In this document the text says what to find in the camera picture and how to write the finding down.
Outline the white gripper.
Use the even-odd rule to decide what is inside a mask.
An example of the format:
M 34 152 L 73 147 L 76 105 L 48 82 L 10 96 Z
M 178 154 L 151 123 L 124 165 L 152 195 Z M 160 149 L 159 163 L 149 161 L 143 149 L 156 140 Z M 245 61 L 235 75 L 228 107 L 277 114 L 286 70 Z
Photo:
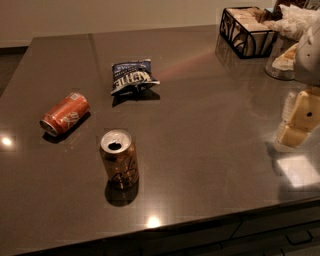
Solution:
M 320 86 L 320 18 L 299 40 L 294 70 L 297 81 Z M 297 148 L 320 124 L 320 89 L 317 87 L 288 94 L 275 140 L 278 145 Z

